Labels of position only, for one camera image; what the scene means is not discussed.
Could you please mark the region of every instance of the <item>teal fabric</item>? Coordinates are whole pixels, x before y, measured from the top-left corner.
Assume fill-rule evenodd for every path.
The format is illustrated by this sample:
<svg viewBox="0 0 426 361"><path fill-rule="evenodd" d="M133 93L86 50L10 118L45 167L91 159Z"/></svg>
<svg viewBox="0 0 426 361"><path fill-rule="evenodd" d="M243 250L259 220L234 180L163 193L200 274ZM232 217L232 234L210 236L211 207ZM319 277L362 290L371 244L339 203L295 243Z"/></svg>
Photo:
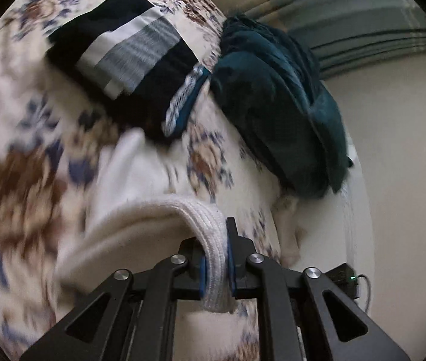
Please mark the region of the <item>teal fabric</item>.
<svg viewBox="0 0 426 361"><path fill-rule="evenodd" d="M321 78L426 51L426 14L414 0L250 0L240 11L306 44Z"/></svg>
<svg viewBox="0 0 426 361"><path fill-rule="evenodd" d="M252 153L300 197L336 193L345 130L310 49L244 15L226 20L220 48L210 88Z"/></svg>

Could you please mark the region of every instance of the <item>bed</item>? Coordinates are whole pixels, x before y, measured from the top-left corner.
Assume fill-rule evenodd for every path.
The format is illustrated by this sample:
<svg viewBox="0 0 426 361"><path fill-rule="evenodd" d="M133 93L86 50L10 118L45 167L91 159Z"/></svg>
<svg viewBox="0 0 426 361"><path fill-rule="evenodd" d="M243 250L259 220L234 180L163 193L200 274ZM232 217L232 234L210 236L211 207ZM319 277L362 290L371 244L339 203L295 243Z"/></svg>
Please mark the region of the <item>bed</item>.
<svg viewBox="0 0 426 361"><path fill-rule="evenodd" d="M104 145L118 128L82 90L48 65L47 36L104 0L16 0L0 19L0 346L18 359L68 312L58 302L54 268L84 212ZM149 0L166 13L207 68L218 58L223 14L210 0ZM196 195L234 216L242 235L279 259L271 207L275 176L248 151L206 84L182 137ZM185 303L175 359L258 359L254 301L232 314Z"/></svg>

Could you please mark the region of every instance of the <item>silver bolt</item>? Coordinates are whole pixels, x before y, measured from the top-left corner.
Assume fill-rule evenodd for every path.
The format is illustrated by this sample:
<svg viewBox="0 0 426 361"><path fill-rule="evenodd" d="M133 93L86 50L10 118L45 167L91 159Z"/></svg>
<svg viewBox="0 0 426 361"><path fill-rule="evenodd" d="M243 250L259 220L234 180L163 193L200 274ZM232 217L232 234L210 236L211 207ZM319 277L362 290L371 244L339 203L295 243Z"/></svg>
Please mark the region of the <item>silver bolt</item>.
<svg viewBox="0 0 426 361"><path fill-rule="evenodd" d="M310 278L316 279L322 275L322 272L318 270L316 267L309 267L305 270L306 275Z"/></svg>
<svg viewBox="0 0 426 361"><path fill-rule="evenodd" d="M254 253L249 256L250 261L253 263L262 263L265 257L262 254Z"/></svg>
<svg viewBox="0 0 426 361"><path fill-rule="evenodd" d="M181 254L176 254L173 255L171 257L171 261L175 264L175 265L181 265L182 263L186 262L186 257L184 255Z"/></svg>
<svg viewBox="0 0 426 361"><path fill-rule="evenodd" d="M120 269L114 272L114 279L118 281L123 281L124 279L129 277L129 271L125 269Z"/></svg>

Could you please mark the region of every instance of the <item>curtain fold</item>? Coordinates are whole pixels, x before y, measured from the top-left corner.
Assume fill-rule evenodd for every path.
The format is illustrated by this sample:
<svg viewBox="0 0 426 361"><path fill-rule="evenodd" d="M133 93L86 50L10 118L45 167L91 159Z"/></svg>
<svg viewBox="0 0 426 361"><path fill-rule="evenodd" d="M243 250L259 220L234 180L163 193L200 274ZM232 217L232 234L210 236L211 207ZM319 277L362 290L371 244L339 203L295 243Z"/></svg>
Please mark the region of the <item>curtain fold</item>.
<svg viewBox="0 0 426 361"><path fill-rule="evenodd" d="M426 51L426 14L414 0L250 0L240 11L309 46L322 78Z"/></svg>

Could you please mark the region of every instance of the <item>folded striped shirt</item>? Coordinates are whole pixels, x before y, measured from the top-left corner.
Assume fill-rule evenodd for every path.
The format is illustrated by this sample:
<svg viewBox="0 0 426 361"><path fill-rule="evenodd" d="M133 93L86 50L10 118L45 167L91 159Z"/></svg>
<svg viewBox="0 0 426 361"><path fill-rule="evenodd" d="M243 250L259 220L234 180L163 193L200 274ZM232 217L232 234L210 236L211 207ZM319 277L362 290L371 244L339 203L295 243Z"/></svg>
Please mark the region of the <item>folded striped shirt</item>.
<svg viewBox="0 0 426 361"><path fill-rule="evenodd" d="M149 138L181 135L209 72L147 0L106 0L49 36L49 61L122 126Z"/></svg>

